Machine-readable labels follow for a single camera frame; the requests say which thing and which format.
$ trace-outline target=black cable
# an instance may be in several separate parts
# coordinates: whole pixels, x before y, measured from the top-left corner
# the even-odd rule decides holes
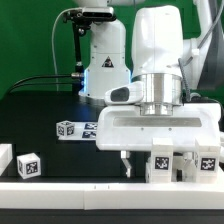
[[[210,34],[214,31],[217,23],[219,22],[222,12],[223,12],[223,8],[224,8],[224,0],[222,0],[221,5],[219,7],[218,13],[216,15],[215,20],[212,23],[212,26],[210,27],[210,29],[208,30],[208,32],[205,34],[205,36],[203,37],[202,41],[199,43],[198,45],[198,49],[201,49],[203,47],[203,45],[205,44],[205,42],[207,41],[208,37],[210,36]],[[188,58],[188,60],[183,64],[183,66],[187,66],[194,58],[191,56]]]
[[[24,87],[24,86],[39,86],[39,85],[73,85],[74,82],[43,82],[43,83],[24,83],[24,84],[19,84],[16,86],[12,86],[11,88],[8,89],[8,91],[6,92],[6,95],[10,94],[13,90],[20,88],[20,87]]]
[[[221,108],[221,118],[220,118],[219,122],[222,120],[222,118],[224,116],[223,105],[218,100],[211,99],[209,97],[195,97],[195,98],[192,98],[191,103],[218,103]]]
[[[183,83],[184,83],[184,86],[185,86],[186,101],[190,102],[191,101],[191,90],[190,90],[188,82],[187,82],[187,78],[186,78],[186,75],[185,75],[184,66],[183,66],[181,58],[178,59],[178,63],[179,63],[179,66],[180,66],[180,71],[181,71],[182,78],[183,78]]]
[[[31,81],[31,80],[35,80],[35,79],[56,79],[56,78],[71,78],[71,75],[39,75],[39,76],[32,76],[32,77],[29,77],[29,78],[25,78],[25,79],[22,79],[18,82],[16,82],[13,86],[17,86],[17,85],[20,85],[24,82],[28,82],[28,81]]]

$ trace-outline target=white platform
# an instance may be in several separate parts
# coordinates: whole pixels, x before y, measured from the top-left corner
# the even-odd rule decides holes
[[[148,152],[153,138],[170,138],[174,152],[196,151],[195,140],[220,142],[218,103],[173,107],[172,116],[141,116],[134,105],[109,106],[98,120],[96,145],[102,151]]]
[[[224,173],[216,184],[0,183],[0,208],[224,209]]]

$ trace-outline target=robot camera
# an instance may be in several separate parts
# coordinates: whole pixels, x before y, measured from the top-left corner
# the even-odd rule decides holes
[[[114,10],[111,7],[84,7],[82,15],[85,18],[110,19],[114,17]]]

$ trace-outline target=white surface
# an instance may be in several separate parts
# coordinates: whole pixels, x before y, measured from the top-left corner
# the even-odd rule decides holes
[[[224,175],[216,184],[0,183],[0,198],[11,209],[224,209]]]
[[[200,118],[201,127],[150,127],[141,126],[135,120],[142,118],[138,106],[109,106],[99,117],[96,144],[100,150],[150,151],[153,138],[171,138],[174,152],[195,151],[196,138],[209,138],[220,143],[218,121],[219,104],[185,104],[173,108],[169,118]],[[135,126],[115,126],[118,118],[136,121]],[[158,117],[148,116],[145,119]]]
[[[0,176],[12,160],[12,145],[0,144]]]
[[[224,163],[224,132],[220,132],[221,138],[221,152],[220,152],[220,162]]]
[[[149,73],[181,76],[178,58],[182,54],[183,35],[178,8],[140,9],[132,38],[133,77]]]

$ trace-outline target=white cube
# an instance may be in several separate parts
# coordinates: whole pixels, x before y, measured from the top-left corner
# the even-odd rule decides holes
[[[57,136],[69,137],[75,134],[75,124],[70,121],[62,121],[57,123]]]
[[[151,159],[146,166],[146,181],[169,183],[172,178],[173,141],[171,138],[153,138]]]
[[[41,175],[40,158],[35,153],[17,156],[17,167],[23,179]]]
[[[221,150],[219,142],[205,136],[204,138],[195,139],[195,147],[195,181],[197,183],[215,183],[218,176]]]

